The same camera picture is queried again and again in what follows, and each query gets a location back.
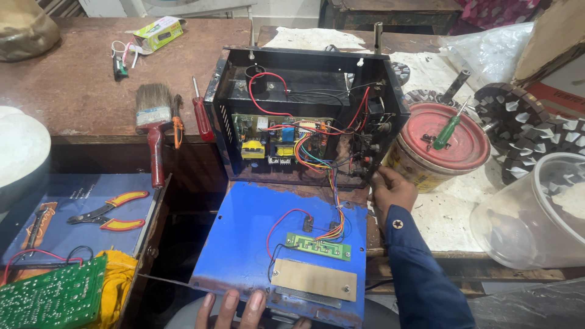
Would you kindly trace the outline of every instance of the paint can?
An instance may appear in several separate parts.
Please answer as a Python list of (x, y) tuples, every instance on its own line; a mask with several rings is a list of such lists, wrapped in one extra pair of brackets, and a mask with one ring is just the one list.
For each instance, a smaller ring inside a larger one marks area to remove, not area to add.
[(419, 193), (434, 190), (443, 182), (468, 174), (490, 155), (486, 133), (470, 117), (461, 114), (448, 141), (449, 148), (436, 150), (423, 136), (437, 136), (457, 109), (435, 102), (410, 105), (411, 117), (386, 154), (382, 165), (393, 168), (415, 184)]

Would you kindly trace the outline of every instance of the green screwdriver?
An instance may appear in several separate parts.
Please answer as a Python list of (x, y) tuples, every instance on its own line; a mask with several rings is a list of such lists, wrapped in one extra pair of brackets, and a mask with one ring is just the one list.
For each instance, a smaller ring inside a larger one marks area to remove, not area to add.
[(435, 139), (435, 141), (433, 142), (433, 148), (435, 150), (440, 150), (445, 147), (445, 144), (447, 144), (447, 141), (449, 141), (449, 138), (451, 138), (451, 135), (453, 135), (453, 132), (455, 131), (455, 126), (458, 125), (459, 122), (461, 122), (459, 116), (461, 115), (461, 112), (463, 111), (465, 106), (467, 106), (467, 102), (469, 102), (469, 99), (471, 99), (471, 96), (469, 96), (467, 98), (467, 101), (463, 103), (461, 109), (459, 110), (459, 112), (457, 112), (457, 115), (452, 116), (451, 119), (449, 119), (449, 121), (447, 122), (447, 125), (444, 126), (443, 129), (441, 129), (441, 132), (439, 132), (439, 134), (437, 135), (437, 139)]

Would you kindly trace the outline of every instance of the hand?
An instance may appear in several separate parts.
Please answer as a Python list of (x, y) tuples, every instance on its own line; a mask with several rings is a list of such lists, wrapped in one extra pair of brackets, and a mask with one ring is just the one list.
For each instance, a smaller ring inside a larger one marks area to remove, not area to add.
[(409, 212), (412, 211), (418, 190), (394, 169), (384, 166), (378, 167), (378, 171), (372, 175), (370, 185), (373, 192), (367, 199), (374, 207), (378, 225), (386, 232), (386, 218), (390, 206), (395, 204)]
[[(266, 308), (266, 294), (262, 290), (256, 290), (246, 303), (242, 314), (242, 322), (232, 321), (236, 308), (240, 301), (240, 293), (236, 289), (230, 289), (223, 295), (221, 308), (215, 321), (210, 321), (209, 315), (215, 304), (215, 295), (208, 293), (195, 319), (195, 329), (257, 329), (260, 316)], [(292, 329), (310, 329), (311, 320), (300, 318)]]

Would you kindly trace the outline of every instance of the blue sleeve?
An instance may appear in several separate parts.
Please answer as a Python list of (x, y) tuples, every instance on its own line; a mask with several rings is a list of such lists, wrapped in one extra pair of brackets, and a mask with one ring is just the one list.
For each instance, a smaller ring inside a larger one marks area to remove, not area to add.
[(386, 244), (402, 329), (475, 327), (465, 296), (431, 255), (411, 214), (397, 205), (388, 211)]

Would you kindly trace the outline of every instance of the red screwdriver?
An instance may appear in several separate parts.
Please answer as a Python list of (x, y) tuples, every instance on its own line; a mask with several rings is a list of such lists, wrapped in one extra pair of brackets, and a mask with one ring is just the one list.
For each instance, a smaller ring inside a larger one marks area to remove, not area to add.
[(203, 108), (203, 97), (199, 96), (199, 89), (197, 89), (197, 81), (193, 77), (193, 87), (195, 87), (195, 97), (193, 98), (193, 106), (195, 107), (195, 119), (197, 120), (197, 128), (199, 129), (199, 135), (205, 142), (209, 142), (214, 139), (214, 133), (211, 131), (211, 125), (205, 109)]

